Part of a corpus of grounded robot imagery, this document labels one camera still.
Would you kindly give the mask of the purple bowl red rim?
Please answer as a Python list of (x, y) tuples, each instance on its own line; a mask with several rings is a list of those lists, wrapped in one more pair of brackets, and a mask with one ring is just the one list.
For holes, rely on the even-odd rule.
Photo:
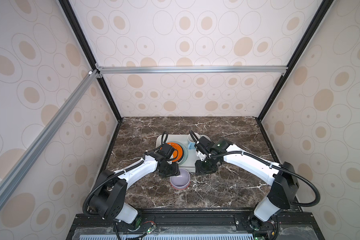
[(191, 183), (191, 175), (186, 169), (179, 169), (180, 174), (170, 177), (170, 183), (176, 190), (184, 190)]

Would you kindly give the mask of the white plastic bin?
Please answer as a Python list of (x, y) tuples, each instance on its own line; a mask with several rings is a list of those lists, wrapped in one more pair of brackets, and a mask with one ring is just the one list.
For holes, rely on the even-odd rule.
[[(166, 143), (170, 142), (180, 142), (186, 147), (188, 147), (188, 135), (168, 135), (168, 138), (166, 140)], [(195, 162), (199, 160), (199, 157), (197, 156), (196, 149), (195, 150), (188, 150), (188, 158), (187, 161), (179, 166), (179, 169), (186, 169), (189, 173), (195, 173)]]

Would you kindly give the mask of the light blue ceramic mug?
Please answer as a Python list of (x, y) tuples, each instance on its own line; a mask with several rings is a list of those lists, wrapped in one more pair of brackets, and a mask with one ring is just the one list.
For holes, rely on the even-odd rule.
[(200, 135), (198, 133), (195, 133), (195, 136), (191, 136), (191, 134), (188, 134), (187, 140), (188, 140), (188, 150), (195, 150), (195, 144), (200, 138)]

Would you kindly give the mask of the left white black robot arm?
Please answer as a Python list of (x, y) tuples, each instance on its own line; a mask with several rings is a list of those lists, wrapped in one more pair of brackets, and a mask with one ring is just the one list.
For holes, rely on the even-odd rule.
[(127, 190), (144, 176), (154, 172), (158, 172), (161, 178), (180, 174), (178, 163), (172, 160), (176, 150), (167, 144), (168, 136), (169, 134), (164, 131), (160, 145), (146, 151), (136, 163), (119, 171), (101, 172), (84, 200), (83, 213), (88, 217), (102, 217), (109, 222), (124, 222), (137, 229), (141, 225), (141, 213), (125, 203)]

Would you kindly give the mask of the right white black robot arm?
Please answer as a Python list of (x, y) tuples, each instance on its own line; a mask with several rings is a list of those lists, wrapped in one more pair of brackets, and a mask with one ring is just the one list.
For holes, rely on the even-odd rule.
[[(230, 141), (220, 139), (214, 143), (204, 136), (197, 136), (194, 131), (190, 131), (190, 137), (195, 143), (198, 156), (195, 162), (198, 175), (215, 173), (222, 163), (228, 163), (257, 176), (271, 187), (268, 195), (256, 205), (249, 216), (249, 222), (254, 229), (259, 228), (262, 223), (282, 210), (288, 210), (292, 206), (313, 207), (321, 200), (317, 187), (308, 179), (296, 174), (294, 167), (288, 162), (283, 164), (271, 162), (241, 149)], [(299, 182), (305, 183), (314, 192), (313, 201), (309, 203), (295, 201)]]

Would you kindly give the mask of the white plate dark green rim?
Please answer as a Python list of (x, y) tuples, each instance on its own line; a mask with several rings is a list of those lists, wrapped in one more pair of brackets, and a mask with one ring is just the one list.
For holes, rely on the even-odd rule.
[(177, 161), (177, 163), (179, 164), (179, 166), (183, 165), (186, 161), (187, 161), (187, 158), (188, 158), (188, 147), (186, 147), (185, 145), (183, 145), (182, 143), (180, 142), (176, 142), (183, 150), (183, 156), (180, 160)]

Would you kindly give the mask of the black plate orange rim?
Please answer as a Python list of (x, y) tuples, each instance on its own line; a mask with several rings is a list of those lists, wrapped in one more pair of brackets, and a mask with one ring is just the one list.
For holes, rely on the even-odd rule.
[(162, 155), (167, 162), (180, 162), (184, 158), (184, 149), (178, 143), (164, 143), (159, 147), (158, 153)]

